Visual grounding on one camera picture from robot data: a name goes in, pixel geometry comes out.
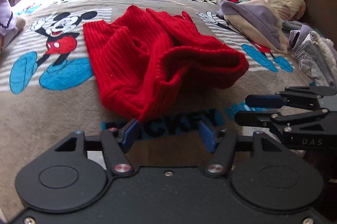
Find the purple and cream garment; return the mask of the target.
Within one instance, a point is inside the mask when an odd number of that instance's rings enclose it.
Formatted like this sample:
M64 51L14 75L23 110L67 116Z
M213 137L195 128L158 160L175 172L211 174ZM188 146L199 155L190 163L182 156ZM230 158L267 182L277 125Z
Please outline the purple and cream garment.
M264 0L233 3L219 1L218 15L251 41L279 53L286 54L288 40L282 32L283 20Z

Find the dark wooden headboard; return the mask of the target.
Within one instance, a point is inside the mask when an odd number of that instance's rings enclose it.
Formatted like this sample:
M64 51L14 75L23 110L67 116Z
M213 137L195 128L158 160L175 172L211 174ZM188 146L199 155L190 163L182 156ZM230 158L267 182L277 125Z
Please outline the dark wooden headboard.
M337 0L304 0L306 10L300 22L330 39L336 47Z

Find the Mickey Mouse bed blanket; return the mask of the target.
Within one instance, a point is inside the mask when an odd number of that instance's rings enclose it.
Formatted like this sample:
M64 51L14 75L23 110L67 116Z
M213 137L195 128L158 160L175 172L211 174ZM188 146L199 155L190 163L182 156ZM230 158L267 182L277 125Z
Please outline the Mickey Mouse bed blanket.
M1 216L23 209L14 178L70 132L140 118L157 140L134 163L202 162L191 115L231 125L251 93L307 85L289 53L261 54L218 19L216 0L21 0L1 53Z

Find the lavender folded garment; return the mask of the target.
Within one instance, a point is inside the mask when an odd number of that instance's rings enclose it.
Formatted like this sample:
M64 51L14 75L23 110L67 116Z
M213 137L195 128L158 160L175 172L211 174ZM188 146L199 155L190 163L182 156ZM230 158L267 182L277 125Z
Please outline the lavender folded garment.
M0 0L0 38L1 52L23 30L26 21L12 12L9 0Z

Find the red knit sweater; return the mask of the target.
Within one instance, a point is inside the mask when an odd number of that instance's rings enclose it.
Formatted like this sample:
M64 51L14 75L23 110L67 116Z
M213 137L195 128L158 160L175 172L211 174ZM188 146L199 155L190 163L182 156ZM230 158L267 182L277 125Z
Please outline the red knit sweater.
M166 114L184 86L227 89L249 68L245 55L200 33L188 13L137 6L112 23L83 25L100 100L118 116Z

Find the grey clothes pile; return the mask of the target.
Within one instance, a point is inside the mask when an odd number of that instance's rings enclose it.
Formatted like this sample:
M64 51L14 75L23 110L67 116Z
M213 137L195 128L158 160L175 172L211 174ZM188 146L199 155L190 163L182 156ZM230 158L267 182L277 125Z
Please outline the grey clothes pile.
M315 85L336 88L336 50L332 40L297 21L283 21L282 31L299 69Z

